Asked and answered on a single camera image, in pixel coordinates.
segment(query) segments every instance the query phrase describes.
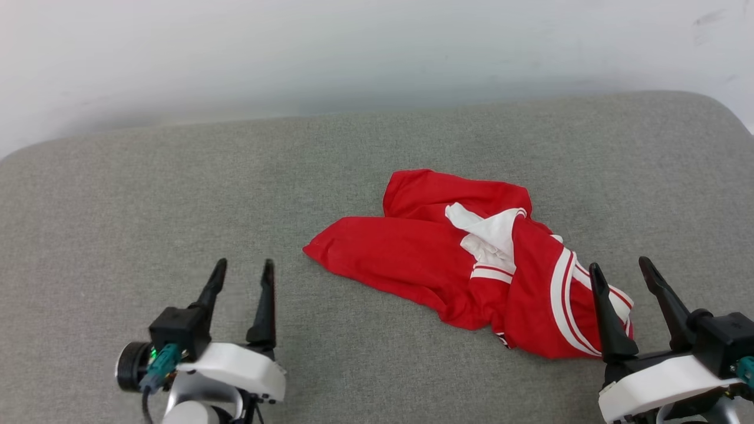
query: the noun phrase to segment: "red garment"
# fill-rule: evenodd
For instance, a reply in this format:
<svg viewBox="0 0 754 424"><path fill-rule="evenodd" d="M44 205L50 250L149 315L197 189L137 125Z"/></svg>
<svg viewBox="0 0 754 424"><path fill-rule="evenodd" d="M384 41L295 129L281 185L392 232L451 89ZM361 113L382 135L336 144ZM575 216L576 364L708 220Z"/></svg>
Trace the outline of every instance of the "red garment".
<svg viewBox="0 0 754 424"><path fill-rule="evenodd" d="M488 324L508 347L599 356L588 273L523 187L430 170L393 174L385 218L346 217L304 247L329 271L426 305L456 327ZM633 302L611 287L631 335Z"/></svg>

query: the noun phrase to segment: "robotic arm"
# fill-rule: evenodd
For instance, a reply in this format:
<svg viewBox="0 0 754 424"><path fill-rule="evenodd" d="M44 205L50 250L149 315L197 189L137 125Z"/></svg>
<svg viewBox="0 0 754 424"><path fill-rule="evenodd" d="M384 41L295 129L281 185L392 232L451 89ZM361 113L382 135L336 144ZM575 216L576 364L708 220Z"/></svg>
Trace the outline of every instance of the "robotic arm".
<svg viewBox="0 0 754 424"><path fill-rule="evenodd" d="M599 409L607 423L664 424L701 415L740 424L732 399L754 401L754 322L745 315L689 312L649 258L639 258L647 288L670 331L670 350L640 355L621 329L596 263L590 266L605 383Z"/></svg>
<svg viewBox="0 0 754 424"><path fill-rule="evenodd" d="M115 379L125 392L142 393L145 421L152 423L148 399L170 392L163 424L250 424L259 404L285 397L285 371L274 360L274 265L265 262L262 295L247 344L212 342L215 300L228 262L215 266L198 300L188 308L166 308L149 326L151 342L131 342L121 353ZM226 411L206 402L234 405Z"/></svg>

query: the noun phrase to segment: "white backdrop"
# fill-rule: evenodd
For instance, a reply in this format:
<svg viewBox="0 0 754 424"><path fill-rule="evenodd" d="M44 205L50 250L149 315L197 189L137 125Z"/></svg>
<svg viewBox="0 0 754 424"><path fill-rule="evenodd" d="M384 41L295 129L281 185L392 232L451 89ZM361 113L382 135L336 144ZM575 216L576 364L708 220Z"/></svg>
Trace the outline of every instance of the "white backdrop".
<svg viewBox="0 0 754 424"><path fill-rule="evenodd" d="M0 157L132 126L639 89L708 94L752 128L753 14L749 0L0 0Z"/></svg>

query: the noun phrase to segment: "teal connector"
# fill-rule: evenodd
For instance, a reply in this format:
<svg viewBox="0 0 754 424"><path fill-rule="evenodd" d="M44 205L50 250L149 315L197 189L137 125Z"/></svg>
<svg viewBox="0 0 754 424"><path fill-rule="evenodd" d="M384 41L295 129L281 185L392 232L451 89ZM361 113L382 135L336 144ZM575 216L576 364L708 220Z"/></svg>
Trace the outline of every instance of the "teal connector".
<svg viewBox="0 0 754 424"><path fill-rule="evenodd" d="M157 358L147 367L146 375L139 381L139 391L149 388L149 393L157 393L165 385L167 377L176 370L181 361L181 350L177 344L165 345L157 354Z"/></svg>
<svg viewBox="0 0 754 424"><path fill-rule="evenodd" d="M754 357L744 356L736 363L736 375L754 389Z"/></svg>

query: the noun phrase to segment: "red and white jersey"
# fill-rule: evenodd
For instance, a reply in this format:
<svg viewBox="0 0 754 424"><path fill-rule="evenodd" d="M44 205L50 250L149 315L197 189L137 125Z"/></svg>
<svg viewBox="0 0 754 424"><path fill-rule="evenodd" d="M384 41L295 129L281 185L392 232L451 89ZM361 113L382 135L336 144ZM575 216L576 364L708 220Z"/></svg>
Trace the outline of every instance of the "red and white jersey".
<svg viewBox="0 0 754 424"><path fill-rule="evenodd" d="M335 274L428 306L448 324L491 325L509 348L599 357L588 271L531 218L526 189L398 171L383 209L385 217L340 219L304 252ZM610 298L633 336L633 302L614 287Z"/></svg>

